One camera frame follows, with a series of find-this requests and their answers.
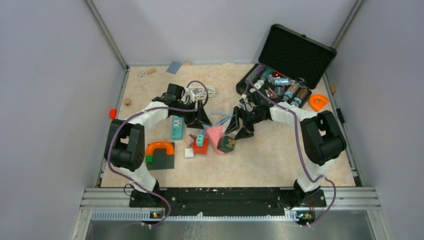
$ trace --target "case lid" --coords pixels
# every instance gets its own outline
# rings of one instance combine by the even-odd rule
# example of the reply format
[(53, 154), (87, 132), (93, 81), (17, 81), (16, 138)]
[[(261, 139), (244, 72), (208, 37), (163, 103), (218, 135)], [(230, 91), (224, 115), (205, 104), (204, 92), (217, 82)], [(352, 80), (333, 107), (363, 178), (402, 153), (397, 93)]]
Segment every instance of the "case lid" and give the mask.
[(291, 79), (303, 78), (314, 89), (337, 54), (305, 35), (280, 24), (271, 26), (259, 62)]

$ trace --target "pink block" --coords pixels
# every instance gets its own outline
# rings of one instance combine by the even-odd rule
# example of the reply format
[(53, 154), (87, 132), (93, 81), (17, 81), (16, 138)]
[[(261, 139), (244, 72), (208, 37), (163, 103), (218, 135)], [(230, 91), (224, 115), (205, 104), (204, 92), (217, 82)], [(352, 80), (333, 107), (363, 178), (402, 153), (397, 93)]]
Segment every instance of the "pink block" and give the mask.
[(207, 138), (209, 139), (209, 144), (213, 146), (216, 153), (219, 155), (225, 154), (225, 152), (218, 150), (218, 141), (220, 140), (220, 138), (224, 137), (223, 126), (220, 125), (209, 127), (208, 129), (206, 129), (205, 133), (207, 135)]

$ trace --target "white wall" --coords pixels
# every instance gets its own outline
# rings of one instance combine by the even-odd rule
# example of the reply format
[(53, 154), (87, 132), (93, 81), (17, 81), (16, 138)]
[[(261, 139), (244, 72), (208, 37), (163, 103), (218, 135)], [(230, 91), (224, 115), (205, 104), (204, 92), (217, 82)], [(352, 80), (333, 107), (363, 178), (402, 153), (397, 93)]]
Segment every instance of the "white wall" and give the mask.
[(356, 0), (94, 0), (125, 61), (257, 62), (272, 24), (331, 45)]
[(395, 239), (422, 239), (424, 1), (369, 0), (329, 68), (364, 182)]
[(82, 0), (0, 3), (0, 239), (69, 239), (122, 84)]

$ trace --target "light wood surface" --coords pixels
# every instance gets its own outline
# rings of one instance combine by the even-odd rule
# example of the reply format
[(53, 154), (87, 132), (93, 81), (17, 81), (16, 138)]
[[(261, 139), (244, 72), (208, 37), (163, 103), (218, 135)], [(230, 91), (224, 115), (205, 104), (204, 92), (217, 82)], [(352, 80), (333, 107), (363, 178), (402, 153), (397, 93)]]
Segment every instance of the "light wood surface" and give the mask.
[[(231, 114), (239, 104), (240, 95), (236, 83), (253, 67), (253, 64), (234, 65), (183, 65), (173, 75), (166, 72), (167, 66), (156, 66), (157, 72), (139, 77), (140, 71), (152, 67), (131, 67), (123, 98), (130, 98), (131, 105), (122, 103), (118, 118), (127, 118), (149, 104), (166, 91), (168, 83), (186, 86), (192, 80), (205, 85), (213, 85), (218, 93), (210, 98), (205, 106), (209, 115), (214, 112)], [(312, 94), (328, 96), (324, 81), (320, 81)], [(303, 109), (312, 110), (307, 103)], [(332, 111), (327, 104), (323, 110)], [(216, 123), (224, 116), (215, 114), (210, 117)], [(175, 142), (175, 168), (152, 170), (150, 173), (159, 181), (161, 187), (291, 187), (301, 174), (302, 166), (296, 148), (294, 129), (270, 120), (255, 126), (254, 137), (240, 139), (234, 151), (218, 155), (209, 146), (206, 156), (196, 155), (194, 159), (184, 158), (184, 141)], [(184, 128), (184, 136), (197, 134), (198, 129)], [(169, 141), (171, 139), (171, 118), (155, 125), (146, 133), (145, 143)], [(336, 186), (355, 186), (346, 152), (330, 167), (326, 176)], [(101, 182), (102, 187), (122, 187), (128, 181), (113, 174), (107, 167)], [(330, 186), (326, 181), (323, 186)]]

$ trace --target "orange ring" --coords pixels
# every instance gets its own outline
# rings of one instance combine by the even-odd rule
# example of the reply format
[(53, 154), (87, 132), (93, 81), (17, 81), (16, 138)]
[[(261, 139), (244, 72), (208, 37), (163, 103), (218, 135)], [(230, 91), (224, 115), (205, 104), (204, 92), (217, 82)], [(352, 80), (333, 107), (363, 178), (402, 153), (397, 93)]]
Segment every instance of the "orange ring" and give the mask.
[(329, 99), (321, 94), (314, 94), (309, 98), (309, 104), (315, 112), (320, 111), (329, 103)]
[(174, 155), (174, 147), (169, 141), (154, 141), (146, 148), (146, 155), (153, 155), (156, 149), (165, 149), (166, 155)]

